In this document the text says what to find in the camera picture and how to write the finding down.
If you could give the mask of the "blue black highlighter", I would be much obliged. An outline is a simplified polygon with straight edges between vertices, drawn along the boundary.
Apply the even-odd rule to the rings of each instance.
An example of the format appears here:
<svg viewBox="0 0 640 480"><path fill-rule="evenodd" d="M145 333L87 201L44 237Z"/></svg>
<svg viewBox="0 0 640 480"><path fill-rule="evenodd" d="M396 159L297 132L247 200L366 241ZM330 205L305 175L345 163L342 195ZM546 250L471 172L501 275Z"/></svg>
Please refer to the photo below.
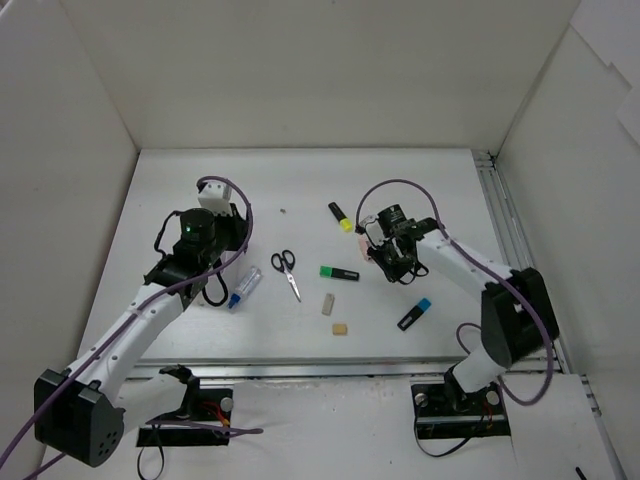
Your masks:
<svg viewBox="0 0 640 480"><path fill-rule="evenodd" d="M427 298L422 298L414 305L397 323L401 331L406 331L431 307L431 302Z"/></svg>

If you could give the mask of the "green black highlighter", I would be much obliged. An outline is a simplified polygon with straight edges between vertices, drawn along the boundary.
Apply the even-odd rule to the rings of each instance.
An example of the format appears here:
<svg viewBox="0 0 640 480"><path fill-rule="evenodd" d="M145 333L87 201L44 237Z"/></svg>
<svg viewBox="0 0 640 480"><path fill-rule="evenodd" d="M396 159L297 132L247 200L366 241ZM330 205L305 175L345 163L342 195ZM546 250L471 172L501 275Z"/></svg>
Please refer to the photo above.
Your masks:
<svg viewBox="0 0 640 480"><path fill-rule="evenodd" d="M347 281L358 281L360 279L360 274L356 271L329 266L321 266L319 269L319 275L323 278L333 278Z"/></svg>

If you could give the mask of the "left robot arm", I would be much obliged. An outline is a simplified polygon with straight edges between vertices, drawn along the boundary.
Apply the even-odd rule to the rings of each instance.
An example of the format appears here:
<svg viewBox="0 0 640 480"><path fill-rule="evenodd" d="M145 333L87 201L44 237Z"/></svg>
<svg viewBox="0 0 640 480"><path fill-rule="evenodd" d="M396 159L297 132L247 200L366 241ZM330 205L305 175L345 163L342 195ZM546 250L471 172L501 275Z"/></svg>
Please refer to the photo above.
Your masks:
<svg viewBox="0 0 640 480"><path fill-rule="evenodd" d="M46 370L34 386L36 439L90 467L102 465L122 437L171 413L191 418L200 406L200 381L190 369L163 367L133 393L121 388L159 334L178 319L211 275L246 250L250 214L216 215L193 208L180 215L181 236L145 275L122 316L81 358L62 372Z"/></svg>

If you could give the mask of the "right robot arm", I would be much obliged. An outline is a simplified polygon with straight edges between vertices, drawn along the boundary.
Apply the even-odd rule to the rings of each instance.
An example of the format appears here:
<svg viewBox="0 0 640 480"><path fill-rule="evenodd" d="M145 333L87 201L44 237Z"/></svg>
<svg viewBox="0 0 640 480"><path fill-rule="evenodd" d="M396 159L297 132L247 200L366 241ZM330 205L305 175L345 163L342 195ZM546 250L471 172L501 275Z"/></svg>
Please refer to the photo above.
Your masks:
<svg viewBox="0 0 640 480"><path fill-rule="evenodd" d="M531 406L544 396L553 377L553 341L558 325L542 275L529 267L516 270L467 250L436 219L409 219L392 205L357 222L369 241L368 255L391 283L424 267L435 269L480 304L480 343L444 376L445 405L464 412L479 392L529 355L544 350L547 372Z"/></svg>

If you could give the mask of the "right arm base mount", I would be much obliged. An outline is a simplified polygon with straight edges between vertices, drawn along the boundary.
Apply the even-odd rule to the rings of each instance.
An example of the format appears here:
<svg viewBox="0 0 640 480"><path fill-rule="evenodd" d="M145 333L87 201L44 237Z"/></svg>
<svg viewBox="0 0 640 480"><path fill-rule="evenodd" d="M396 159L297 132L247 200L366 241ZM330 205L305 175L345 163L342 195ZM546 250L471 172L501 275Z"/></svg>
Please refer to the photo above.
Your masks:
<svg viewBox="0 0 640 480"><path fill-rule="evenodd" d="M472 394L461 411L455 410L447 401L443 384L413 384L411 395L420 440L511 435L503 398L495 382Z"/></svg>

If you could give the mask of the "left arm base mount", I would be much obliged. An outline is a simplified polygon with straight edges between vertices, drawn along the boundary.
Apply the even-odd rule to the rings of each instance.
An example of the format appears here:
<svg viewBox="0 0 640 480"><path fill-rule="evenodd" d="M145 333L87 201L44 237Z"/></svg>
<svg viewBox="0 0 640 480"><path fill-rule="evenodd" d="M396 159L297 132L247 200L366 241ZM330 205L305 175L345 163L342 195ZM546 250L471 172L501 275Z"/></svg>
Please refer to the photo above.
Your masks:
<svg viewBox="0 0 640 480"><path fill-rule="evenodd" d="M186 386L180 406L165 410L150 424L143 424L137 433L136 446L142 447L213 447L227 446L230 434L211 429L187 426L187 422L216 427L230 427L231 411L222 408L233 401L230 388L203 387L192 371L181 365L162 368L159 375L172 377Z"/></svg>

